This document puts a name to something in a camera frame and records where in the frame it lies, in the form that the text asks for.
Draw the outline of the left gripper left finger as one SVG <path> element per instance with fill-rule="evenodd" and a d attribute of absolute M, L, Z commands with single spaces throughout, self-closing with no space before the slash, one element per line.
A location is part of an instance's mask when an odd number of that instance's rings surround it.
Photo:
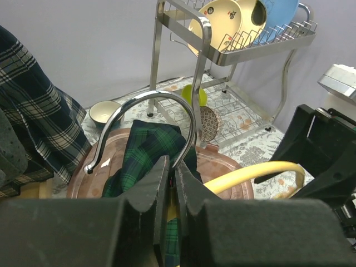
<path fill-rule="evenodd" d="M 156 250 L 165 249 L 170 158 L 161 156 L 132 188 L 120 195 L 125 201 L 121 231 Z"/>

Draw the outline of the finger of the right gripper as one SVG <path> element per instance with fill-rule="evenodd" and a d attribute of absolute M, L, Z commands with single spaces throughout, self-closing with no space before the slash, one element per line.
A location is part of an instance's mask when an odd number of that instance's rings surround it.
<path fill-rule="evenodd" d="M 294 198 L 348 199 L 355 189 L 355 131 L 300 105 L 271 161 L 299 164 L 312 175 Z"/>

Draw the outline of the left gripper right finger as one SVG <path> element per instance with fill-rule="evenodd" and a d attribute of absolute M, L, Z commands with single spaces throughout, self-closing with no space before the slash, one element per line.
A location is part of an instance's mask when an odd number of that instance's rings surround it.
<path fill-rule="evenodd" d="M 175 170 L 179 244 L 181 250 L 195 248 L 207 231 L 205 202 L 214 194 L 182 162 Z"/>

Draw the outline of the yellow hanger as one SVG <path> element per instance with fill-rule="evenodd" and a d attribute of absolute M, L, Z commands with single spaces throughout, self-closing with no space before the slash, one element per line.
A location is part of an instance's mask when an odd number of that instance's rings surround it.
<path fill-rule="evenodd" d="M 106 141 L 112 125 L 131 107 L 145 100 L 163 97 L 177 101 L 187 112 L 190 120 L 190 131 L 187 139 L 183 138 L 177 126 L 166 123 L 147 123 L 135 120 L 130 130 L 126 151 L 123 157 L 123 167 L 118 178 L 109 179 L 104 186 L 103 196 L 114 197 L 132 188 L 153 167 L 160 156 L 168 155 L 174 160 L 172 169 L 184 162 L 197 169 L 195 151 L 196 119 L 192 107 L 182 97 L 165 91 L 150 91 L 137 95 L 117 108 L 108 118 L 97 142 L 93 160 L 83 170 L 91 174 L 102 159 Z M 252 179 L 277 172 L 294 171 L 296 187 L 292 191 L 281 193 L 276 198 L 289 198 L 296 194 L 305 181 L 305 171 L 295 163 L 287 161 L 272 161 L 255 164 L 219 176 L 204 185 L 214 194 Z"/>

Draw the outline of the green plaid skirt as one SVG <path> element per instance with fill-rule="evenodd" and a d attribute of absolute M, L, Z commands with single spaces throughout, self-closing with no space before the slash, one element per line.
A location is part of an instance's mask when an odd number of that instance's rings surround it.
<path fill-rule="evenodd" d="M 178 126 L 134 120 L 122 167 L 108 178 L 102 197 L 118 197 L 133 187 L 152 169 L 161 156 L 169 155 L 172 166 L 185 144 L 186 140 Z M 195 178 L 202 183 L 201 175 L 197 171 L 194 147 L 189 149 L 184 162 Z M 180 252 L 177 218 L 167 223 L 166 231 L 165 266 L 178 266 Z"/>

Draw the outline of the grey dotted skirt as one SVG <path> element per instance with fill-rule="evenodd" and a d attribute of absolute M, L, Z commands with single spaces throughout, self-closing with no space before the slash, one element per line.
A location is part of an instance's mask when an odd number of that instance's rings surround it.
<path fill-rule="evenodd" d="M 1 110 L 1 189 L 21 181 L 28 168 L 27 153 Z"/>

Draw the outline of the navy beige plaid skirt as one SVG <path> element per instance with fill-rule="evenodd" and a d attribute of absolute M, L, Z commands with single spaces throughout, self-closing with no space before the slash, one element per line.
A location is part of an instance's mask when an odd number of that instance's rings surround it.
<path fill-rule="evenodd" d="M 59 177 L 65 184 L 90 149 L 81 127 L 86 111 L 57 88 L 34 56 L 1 29 L 1 110 L 27 153 L 21 181 L 1 189 L 1 198 L 19 196 L 21 187 Z"/>

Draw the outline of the patterned bowl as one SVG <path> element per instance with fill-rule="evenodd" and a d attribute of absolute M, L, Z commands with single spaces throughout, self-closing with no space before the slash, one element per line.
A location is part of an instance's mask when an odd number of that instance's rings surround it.
<path fill-rule="evenodd" d="M 202 137 L 204 142 L 212 141 L 220 132 L 222 120 L 220 115 L 207 106 L 200 107 Z"/>

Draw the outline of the floral table mat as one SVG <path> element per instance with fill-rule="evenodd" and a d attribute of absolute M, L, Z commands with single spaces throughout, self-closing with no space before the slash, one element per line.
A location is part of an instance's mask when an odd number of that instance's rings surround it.
<path fill-rule="evenodd" d="M 175 78 L 172 81 L 160 83 L 157 88 L 173 91 L 191 84 L 192 78 Z M 226 83 L 205 88 L 207 106 L 214 110 L 221 118 L 219 132 L 211 141 L 219 145 L 219 153 L 226 155 L 242 167 L 269 161 L 280 144 L 284 133 L 273 125 L 264 125 L 262 112 L 252 107 L 249 101 L 236 96 Z M 130 128 L 133 120 L 147 122 L 162 122 L 178 125 L 186 137 L 189 130 L 189 118 L 181 106 L 173 100 L 157 100 L 158 107 L 154 107 L 154 116 L 147 117 L 148 101 L 139 103 L 125 113 L 121 128 Z M 97 128 L 87 113 L 82 128 L 86 137 L 93 145 L 99 138 L 101 130 Z M 280 193 L 290 192 L 295 188 L 295 173 L 284 172 L 261 184 L 252 185 L 257 199 L 271 199 Z M 65 198 L 67 185 L 55 177 L 53 180 L 52 197 Z"/>

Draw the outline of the cream grey bowl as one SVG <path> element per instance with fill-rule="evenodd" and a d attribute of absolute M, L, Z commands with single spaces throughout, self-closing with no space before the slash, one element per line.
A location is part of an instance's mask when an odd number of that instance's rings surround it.
<path fill-rule="evenodd" d="M 119 107 L 121 105 L 115 101 L 101 101 L 89 109 L 89 117 L 98 128 L 103 128 Z"/>

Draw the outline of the wooden clothes rack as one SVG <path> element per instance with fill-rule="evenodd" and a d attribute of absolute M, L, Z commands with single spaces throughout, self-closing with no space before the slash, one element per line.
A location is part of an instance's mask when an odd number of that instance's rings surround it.
<path fill-rule="evenodd" d="M 33 182 L 21 187 L 18 198 L 22 199 L 50 199 L 52 197 L 53 179 Z"/>

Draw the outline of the steel dish rack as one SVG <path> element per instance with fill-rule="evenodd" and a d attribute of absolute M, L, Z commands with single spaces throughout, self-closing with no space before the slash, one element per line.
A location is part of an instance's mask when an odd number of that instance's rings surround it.
<path fill-rule="evenodd" d="M 249 101 L 252 107 L 262 112 L 264 125 L 271 125 L 285 106 L 288 92 L 288 70 L 290 63 L 299 48 L 312 43 L 316 35 L 317 24 L 314 22 L 312 8 L 299 3 L 298 8 L 305 12 L 305 20 L 291 21 L 272 43 L 253 45 L 232 52 L 220 52 L 211 43 L 211 24 L 208 18 L 199 12 L 204 1 L 157 1 L 155 8 L 154 41 L 150 84 L 151 90 L 157 89 L 157 75 L 161 48 L 162 30 L 170 31 L 170 41 L 196 49 L 196 65 L 192 78 L 193 107 L 199 105 L 198 89 L 226 83 L 236 96 Z M 242 89 L 232 81 L 239 63 L 255 60 L 261 57 L 288 52 L 282 72 L 280 102 L 274 114 L 267 113 L 258 106 Z"/>

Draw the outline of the blue plate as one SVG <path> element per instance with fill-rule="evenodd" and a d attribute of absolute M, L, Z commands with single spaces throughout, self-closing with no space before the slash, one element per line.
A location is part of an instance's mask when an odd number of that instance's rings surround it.
<path fill-rule="evenodd" d="M 266 24 L 253 45 L 272 43 L 294 18 L 299 0 L 262 0 L 266 10 Z"/>

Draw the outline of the cream plate right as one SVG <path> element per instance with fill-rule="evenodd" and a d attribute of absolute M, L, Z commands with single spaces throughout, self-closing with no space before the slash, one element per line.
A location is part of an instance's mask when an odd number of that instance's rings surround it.
<path fill-rule="evenodd" d="M 247 47 L 260 35 L 266 24 L 266 10 L 260 1 L 237 2 L 243 17 L 241 29 L 223 52 L 232 52 Z"/>

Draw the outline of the cream plate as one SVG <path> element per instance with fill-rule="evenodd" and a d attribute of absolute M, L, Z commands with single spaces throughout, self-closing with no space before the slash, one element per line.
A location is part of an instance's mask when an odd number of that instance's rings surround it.
<path fill-rule="evenodd" d="M 223 52 L 232 42 L 233 37 L 240 31 L 243 17 L 237 1 L 212 1 L 199 10 L 211 24 L 210 45 Z"/>
<path fill-rule="evenodd" d="M 266 24 L 266 10 L 260 1 L 237 2 L 243 17 L 241 29 L 223 52 L 232 52 L 247 47 L 260 35 Z"/>

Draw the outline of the cream plate left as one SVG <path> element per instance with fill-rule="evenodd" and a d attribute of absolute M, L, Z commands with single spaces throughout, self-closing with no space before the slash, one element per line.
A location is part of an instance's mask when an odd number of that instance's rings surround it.
<path fill-rule="evenodd" d="M 199 10 L 211 24 L 210 45 L 223 52 L 232 42 L 233 37 L 240 31 L 243 17 L 237 1 L 212 1 Z"/>

